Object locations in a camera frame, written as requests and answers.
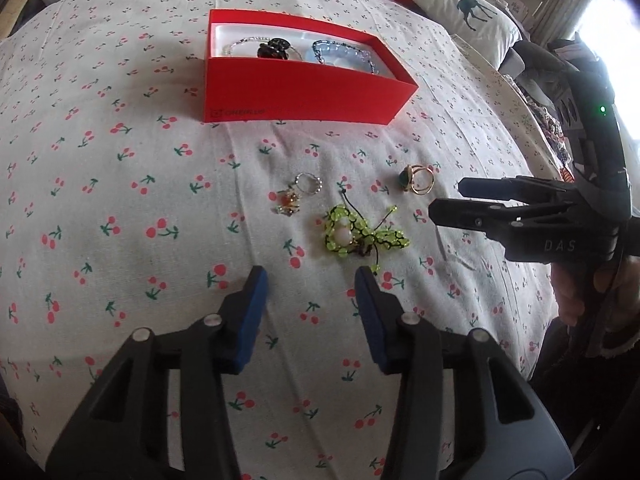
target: metal screw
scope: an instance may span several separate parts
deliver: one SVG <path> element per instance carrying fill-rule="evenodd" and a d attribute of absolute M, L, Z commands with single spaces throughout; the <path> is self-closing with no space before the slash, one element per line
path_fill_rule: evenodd
<path fill-rule="evenodd" d="M 486 343 L 487 341 L 489 341 L 490 336 L 486 330 L 482 328 L 476 328 L 474 330 L 474 339 L 479 343 Z"/>
<path fill-rule="evenodd" d="M 133 331 L 133 334 L 131 334 L 131 338 L 133 339 L 133 341 L 137 341 L 139 343 L 146 341 L 150 337 L 151 337 L 151 330 L 145 327 L 137 328 Z"/>
<path fill-rule="evenodd" d="M 220 314 L 209 314 L 202 319 L 202 322 L 207 326 L 220 326 L 222 325 L 222 316 Z"/>
<path fill-rule="evenodd" d="M 418 316 L 415 312 L 405 312 L 400 316 L 402 322 L 407 325 L 417 325 L 420 323 L 420 316 Z"/>

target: bed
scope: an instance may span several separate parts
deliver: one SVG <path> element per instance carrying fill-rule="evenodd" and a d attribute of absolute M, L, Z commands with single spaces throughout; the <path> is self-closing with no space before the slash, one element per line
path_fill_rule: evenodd
<path fill-rule="evenodd" d="M 211 8 L 365 30 L 420 88 L 389 126 L 202 123 Z M 484 327 L 532 370 L 557 309 L 548 269 L 437 228 L 427 209 L 458 197 L 463 176 L 557 178 L 558 164 L 510 85 L 441 26 L 389 0 L 62 0 L 0 43 L 0 67 L 0 374 L 41 465 L 136 327 L 187 327 L 259 264 L 267 313 L 251 363 L 225 377 L 243 480 L 379 475 L 399 382 L 371 361 L 354 300 L 354 272 L 373 261 L 323 247 L 322 218 L 345 189 L 372 221 L 397 205 L 389 220 L 411 240 L 382 252 L 381 286 L 442 330 Z M 407 164 L 433 168 L 429 195 L 402 192 Z M 300 172 L 322 191 L 275 214 Z"/>

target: white pillow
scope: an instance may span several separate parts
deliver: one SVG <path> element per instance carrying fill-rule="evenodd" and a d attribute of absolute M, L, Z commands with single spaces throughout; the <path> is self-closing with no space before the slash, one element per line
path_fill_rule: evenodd
<path fill-rule="evenodd" d="M 457 34 L 496 70 L 522 37 L 501 10 L 484 0 L 413 0 L 430 20 Z"/>

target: bracelet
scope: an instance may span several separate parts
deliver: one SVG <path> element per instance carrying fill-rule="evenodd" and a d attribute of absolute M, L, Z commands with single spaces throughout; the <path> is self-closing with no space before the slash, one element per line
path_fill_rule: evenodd
<path fill-rule="evenodd" d="M 251 36 L 250 38 L 242 38 L 241 40 L 235 41 L 232 44 L 224 46 L 222 49 L 222 55 L 226 57 L 232 56 L 233 49 L 238 45 L 242 45 L 243 43 L 250 43 L 253 41 L 263 41 L 263 42 L 266 42 L 267 45 L 269 45 L 269 43 L 273 42 L 274 40 L 280 40 L 280 38 L 264 38 L 262 36 Z M 295 48 L 293 48 L 288 41 L 287 41 L 287 44 L 289 45 L 287 50 L 292 51 L 294 54 L 296 54 L 296 56 L 298 56 L 298 60 L 302 61 L 302 56 L 300 56 L 300 53 Z"/>
<path fill-rule="evenodd" d="M 337 41 L 319 40 L 315 41 L 311 46 L 318 63 L 326 64 L 324 56 L 341 54 L 341 57 L 350 58 L 364 63 L 368 66 L 369 72 L 377 74 L 378 69 L 371 60 L 371 54 L 368 50 L 363 50 L 347 43 L 338 43 Z"/>

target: red box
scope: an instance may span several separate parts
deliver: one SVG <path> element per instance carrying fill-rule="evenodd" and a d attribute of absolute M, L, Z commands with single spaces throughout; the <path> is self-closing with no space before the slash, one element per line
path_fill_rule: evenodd
<path fill-rule="evenodd" d="M 293 59 L 213 57 L 214 28 L 227 23 L 287 27 L 363 43 L 395 79 Z M 418 88 L 378 38 L 333 23 L 261 10 L 215 9 L 209 13 L 208 40 L 205 122 L 282 119 L 389 124 Z"/>

